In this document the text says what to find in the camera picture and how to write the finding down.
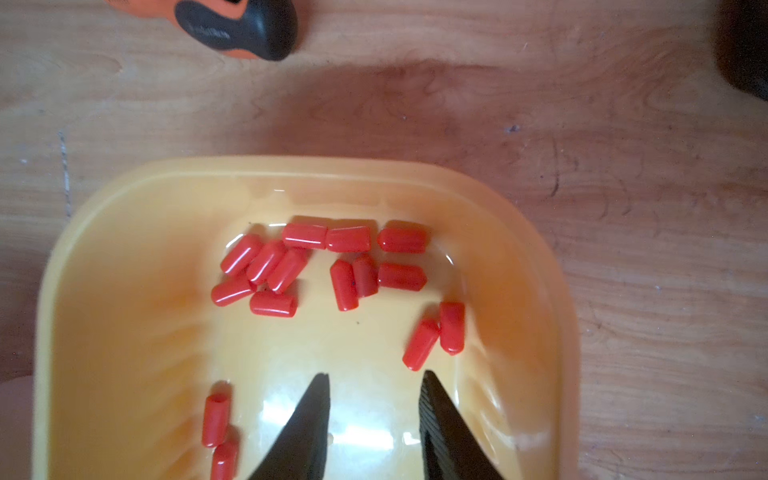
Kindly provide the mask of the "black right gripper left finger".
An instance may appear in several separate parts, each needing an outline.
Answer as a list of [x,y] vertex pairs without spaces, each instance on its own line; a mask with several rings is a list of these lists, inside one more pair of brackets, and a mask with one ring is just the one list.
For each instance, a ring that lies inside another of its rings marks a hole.
[[329,375],[318,373],[249,479],[323,479],[330,407]]

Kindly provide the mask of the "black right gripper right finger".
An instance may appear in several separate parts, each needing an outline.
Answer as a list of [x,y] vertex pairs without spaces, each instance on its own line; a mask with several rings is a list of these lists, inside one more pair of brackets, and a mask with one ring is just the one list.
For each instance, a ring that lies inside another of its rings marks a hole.
[[418,412],[425,479],[502,479],[431,370],[423,375]]

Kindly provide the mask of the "red sleeve tray bottom left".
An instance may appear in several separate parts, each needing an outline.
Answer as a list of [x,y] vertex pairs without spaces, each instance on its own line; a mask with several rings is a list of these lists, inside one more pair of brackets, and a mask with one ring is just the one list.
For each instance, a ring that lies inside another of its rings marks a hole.
[[231,413],[231,396],[226,393],[212,393],[206,400],[203,412],[201,443],[204,447],[215,448],[228,437]]

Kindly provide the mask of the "red sleeve tray lower right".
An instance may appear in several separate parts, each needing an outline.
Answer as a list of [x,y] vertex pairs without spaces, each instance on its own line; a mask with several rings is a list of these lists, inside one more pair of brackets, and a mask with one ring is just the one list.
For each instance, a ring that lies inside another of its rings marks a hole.
[[450,355],[465,348],[465,305],[460,302],[441,302],[439,305],[440,345]]

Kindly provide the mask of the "red sleeve tray row left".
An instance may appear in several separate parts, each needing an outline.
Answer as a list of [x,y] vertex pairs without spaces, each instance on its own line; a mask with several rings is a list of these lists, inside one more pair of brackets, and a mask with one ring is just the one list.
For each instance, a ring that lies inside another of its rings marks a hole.
[[301,249],[326,249],[328,228],[324,225],[288,223],[281,238],[286,246]]

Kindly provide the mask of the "red sleeve tray row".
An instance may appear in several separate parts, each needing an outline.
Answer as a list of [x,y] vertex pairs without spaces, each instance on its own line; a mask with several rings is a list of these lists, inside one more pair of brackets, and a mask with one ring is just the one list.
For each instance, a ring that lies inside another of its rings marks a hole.
[[326,249],[328,228],[324,225],[288,223],[281,238],[286,246],[301,249]]
[[423,254],[428,245],[428,234],[419,228],[386,227],[377,235],[377,243],[384,252]]
[[365,225],[329,229],[325,240],[326,249],[336,253],[359,253],[371,250],[371,232]]

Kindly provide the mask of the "yellow plastic tray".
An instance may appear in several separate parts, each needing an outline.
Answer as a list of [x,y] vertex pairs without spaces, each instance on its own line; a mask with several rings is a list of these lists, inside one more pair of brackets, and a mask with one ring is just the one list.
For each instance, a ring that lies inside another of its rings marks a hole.
[[[291,318],[218,307],[220,261],[250,230],[290,221],[423,225],[418,292],[340,311],[334,255],[315,252]],[[311,157],[177,159],[110,183],[71,219],[38,298],[32,475],[204,479],[210,389],[232,388],[247,477],[311,379],[331,386],[330,479],[416,479],[421,376],[402,355],[443,301],[467,308],[458,355],[433,370],[508,479],[578,475],[579,332],[553,252],[510,202],[427,164]]]

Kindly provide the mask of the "red sleeve tray row right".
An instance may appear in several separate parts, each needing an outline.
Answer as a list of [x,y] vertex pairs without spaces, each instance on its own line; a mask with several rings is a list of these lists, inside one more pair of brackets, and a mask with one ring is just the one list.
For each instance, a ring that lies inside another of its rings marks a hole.
[[419,228],[386,227],[377,235],[377,243],[384,252],[423,254],[428,245],[428,234]]

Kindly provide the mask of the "red sleeve tray row middle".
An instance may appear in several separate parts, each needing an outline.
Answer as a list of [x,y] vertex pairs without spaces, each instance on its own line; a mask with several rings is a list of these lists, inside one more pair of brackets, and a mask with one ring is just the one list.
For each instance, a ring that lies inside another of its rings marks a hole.
[[359,253],[371,250],[371,232],[365,225],[329,229],[325,240],[326,249],[336,253]]

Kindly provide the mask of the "orange handled long screwdriver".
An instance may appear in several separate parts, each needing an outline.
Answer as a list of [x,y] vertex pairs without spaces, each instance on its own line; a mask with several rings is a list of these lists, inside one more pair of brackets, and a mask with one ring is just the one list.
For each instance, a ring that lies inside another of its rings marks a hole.
[[138,18],[163,18],[204,46],[240,59],[282,61],[298,38],[292,2],[282,0],[109,0]]

